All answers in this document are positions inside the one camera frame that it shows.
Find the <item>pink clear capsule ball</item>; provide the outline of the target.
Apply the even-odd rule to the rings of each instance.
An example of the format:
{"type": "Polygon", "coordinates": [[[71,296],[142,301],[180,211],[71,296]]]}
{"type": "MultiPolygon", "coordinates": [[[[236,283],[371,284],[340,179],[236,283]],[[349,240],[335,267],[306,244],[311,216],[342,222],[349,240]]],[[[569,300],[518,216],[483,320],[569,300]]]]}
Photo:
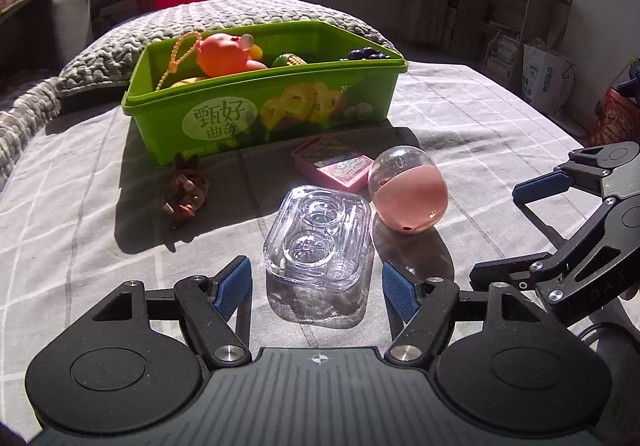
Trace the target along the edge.
{"type": "Polygon", "coordinates": [[[414,235],[432,228],[448,208],[448,188],[428,154],[400,145],[381,152],[368,175],[369,196],[381,221],[414,235]]]}

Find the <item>purple toy grapes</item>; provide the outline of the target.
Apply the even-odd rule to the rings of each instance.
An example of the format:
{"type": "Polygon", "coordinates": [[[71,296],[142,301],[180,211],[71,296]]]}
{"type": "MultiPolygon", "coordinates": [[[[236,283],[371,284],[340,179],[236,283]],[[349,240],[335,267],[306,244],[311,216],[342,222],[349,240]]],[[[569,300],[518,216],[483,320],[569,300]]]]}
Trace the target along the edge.
{"type": "Polygon", "coordinates": [[[384,60],[390,59],[390,56],[386,55],[373,47],[361,47],[356,50],[351,50],[348,55],[342,58],[342,62],[358,62],[358,60],[384,60]]]}

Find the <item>small brown animal figurine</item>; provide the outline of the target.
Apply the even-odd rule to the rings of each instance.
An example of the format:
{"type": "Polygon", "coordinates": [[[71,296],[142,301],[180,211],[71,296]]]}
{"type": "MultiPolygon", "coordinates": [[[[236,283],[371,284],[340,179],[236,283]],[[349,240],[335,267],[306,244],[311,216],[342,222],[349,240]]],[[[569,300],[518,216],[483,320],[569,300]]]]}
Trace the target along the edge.
{"type": "Polygon", "coordinates": [[[170,194],[165,197],[162,211],[168,216],[170,228],[177,230],[206,205],[209,180],[198,168],[200,158],[192,154],[186,158],[181,152],[174,155],[174,172],[170,194]]]}

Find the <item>pink pig squeeze toy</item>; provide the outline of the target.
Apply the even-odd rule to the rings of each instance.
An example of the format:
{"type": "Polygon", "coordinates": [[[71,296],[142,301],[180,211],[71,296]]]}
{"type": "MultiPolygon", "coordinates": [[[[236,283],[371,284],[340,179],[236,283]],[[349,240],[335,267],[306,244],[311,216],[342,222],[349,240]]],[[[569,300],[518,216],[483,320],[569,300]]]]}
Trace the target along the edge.
{"type": "Polygon", "coordinates": [[[251,34],[232,36],[228,33],[214,33],[204,38],[200,32],[192,31],[180,36],[171,47],[167,68],[158,80],[155,91],[159,91],[168,76],[175,74],[192,54],[208,78],[267,69],[260,60],[262,50],[255,44],[251,34]]]}

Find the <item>pink card box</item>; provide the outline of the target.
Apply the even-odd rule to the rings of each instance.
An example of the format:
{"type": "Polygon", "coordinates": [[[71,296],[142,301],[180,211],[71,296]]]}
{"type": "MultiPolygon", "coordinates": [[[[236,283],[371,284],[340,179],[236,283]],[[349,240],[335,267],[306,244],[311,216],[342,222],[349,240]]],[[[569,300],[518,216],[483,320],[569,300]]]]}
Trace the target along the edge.
{"type": "Polygon", "coordinates": [[[295,169],[311,184],[342,192],[360,192],[367,186],[373,160],[334,137],[317,136],[292,152],[295,169]]]}

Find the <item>grey checked blanket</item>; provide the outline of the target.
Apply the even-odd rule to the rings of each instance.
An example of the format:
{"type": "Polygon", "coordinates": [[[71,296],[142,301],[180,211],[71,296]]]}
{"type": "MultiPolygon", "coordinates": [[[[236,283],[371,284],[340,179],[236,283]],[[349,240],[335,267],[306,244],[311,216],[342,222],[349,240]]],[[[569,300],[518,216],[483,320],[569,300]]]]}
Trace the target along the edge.
{"type": "Polygon", "coordinates": [[[1,79],[1,188],[30,140],[60,114],[57,86],[58,78],[44,69],[1,79]]]}

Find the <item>toy corn cob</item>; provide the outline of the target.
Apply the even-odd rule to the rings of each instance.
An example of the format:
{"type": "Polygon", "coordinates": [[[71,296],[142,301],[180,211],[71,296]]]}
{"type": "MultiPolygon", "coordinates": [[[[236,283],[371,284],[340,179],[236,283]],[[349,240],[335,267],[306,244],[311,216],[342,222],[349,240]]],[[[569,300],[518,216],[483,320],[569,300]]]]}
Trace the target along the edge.
{"type": "Polygon", "coordinates": [[[306,65],[306,63],[306,60],[303,60],[303,58],[297,56],[296,54],[283,53],[273,59],[272,66],[273,68],[295,67],[306,65]]]}

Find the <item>grey knitted pillow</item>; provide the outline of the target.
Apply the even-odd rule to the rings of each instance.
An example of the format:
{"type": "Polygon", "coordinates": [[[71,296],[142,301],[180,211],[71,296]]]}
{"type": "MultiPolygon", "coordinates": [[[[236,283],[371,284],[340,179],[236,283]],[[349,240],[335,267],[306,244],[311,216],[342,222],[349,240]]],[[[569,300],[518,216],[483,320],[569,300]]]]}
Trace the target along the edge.
{"type": "Polygon", "coordinates": [[[75,56],[58,75],[61,98],[121,88],[145,47],[191,31],[213,32],[290,21],[323,21],[391,50],[394,44],[364,20],[301,0],[208,0],[128,19],[75,56]]]}

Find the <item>red snack bag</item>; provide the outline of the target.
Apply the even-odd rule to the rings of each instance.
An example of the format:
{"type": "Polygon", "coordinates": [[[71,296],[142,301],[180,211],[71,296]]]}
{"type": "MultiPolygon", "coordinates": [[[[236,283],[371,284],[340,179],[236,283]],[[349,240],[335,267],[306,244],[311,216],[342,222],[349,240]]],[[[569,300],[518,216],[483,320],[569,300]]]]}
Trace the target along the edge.
{"type": "Polygon", "coordinates": [[[597,103],[597,122],[589,136],[589,145],[598,146],[639,141],[639,106],[609,88],[597,103]]]}

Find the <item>clear plastic lens case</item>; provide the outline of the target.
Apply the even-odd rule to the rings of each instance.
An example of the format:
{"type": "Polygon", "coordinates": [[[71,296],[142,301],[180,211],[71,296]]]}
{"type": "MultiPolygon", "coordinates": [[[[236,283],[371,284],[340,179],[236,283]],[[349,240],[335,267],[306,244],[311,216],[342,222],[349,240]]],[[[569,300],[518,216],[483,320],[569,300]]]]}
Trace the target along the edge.
{"type": "Polygon", "coordinates": [[[371,209],[360,195],[314,185],[283,199],[262,248],[266,273],[285,284],[344,292],[361,278],[371,209]]]}

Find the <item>yellow toy pumpkin bowl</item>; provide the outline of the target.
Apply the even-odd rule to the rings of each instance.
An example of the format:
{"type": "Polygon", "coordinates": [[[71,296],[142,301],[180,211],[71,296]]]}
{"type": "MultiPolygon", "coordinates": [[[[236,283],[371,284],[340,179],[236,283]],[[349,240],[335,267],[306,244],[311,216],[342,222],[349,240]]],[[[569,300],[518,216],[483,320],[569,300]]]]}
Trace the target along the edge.
{"type": "Polygon", "coordinates": [[[204,78],[204,76],[194,76],[194,78],[186,78],[179,80],[173,84],[169,88],[178,88],[179,86],[187,86],[190,84],[200,83],[202,81],[206,81],[208,78],[204,78]]]}

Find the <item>green plastic cookie box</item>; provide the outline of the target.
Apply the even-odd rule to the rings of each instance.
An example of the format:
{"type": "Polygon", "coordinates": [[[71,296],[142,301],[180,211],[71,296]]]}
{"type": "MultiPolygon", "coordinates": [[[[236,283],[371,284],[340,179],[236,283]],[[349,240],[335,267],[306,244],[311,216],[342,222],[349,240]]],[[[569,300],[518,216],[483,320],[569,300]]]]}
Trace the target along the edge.
{"type": "Polygon", "coordinates": [[[396,50],[323,21],[262,24],[201,35],[214,33],[251,34],[267,69],[169,88],[182,79],[207,78],[192,54],[155,91],[178,38],[149,45],[134,67],[122,111],[134,120],[157,166],[170,166],[177,152],[207,156],[383,121],[397,80],[408,69],[396,50]],[[390,59],[342,62],[351,50],[367,46],[390,59]],[[296,54],[307,63],[273,68],[273,59],[283,53],[296,54]]]}

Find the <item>white paper bag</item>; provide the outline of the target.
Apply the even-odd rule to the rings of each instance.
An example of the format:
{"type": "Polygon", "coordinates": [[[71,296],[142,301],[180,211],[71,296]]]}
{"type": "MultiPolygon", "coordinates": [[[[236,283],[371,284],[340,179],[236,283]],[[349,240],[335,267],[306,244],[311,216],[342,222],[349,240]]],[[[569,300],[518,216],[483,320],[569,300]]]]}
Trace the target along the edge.
{"type": "Polygon", "coordinates": [[[522,94],[542,114],[555,114],[569,99],[576,84],[574,65],[537,40],[523,45],[522,94]]]}

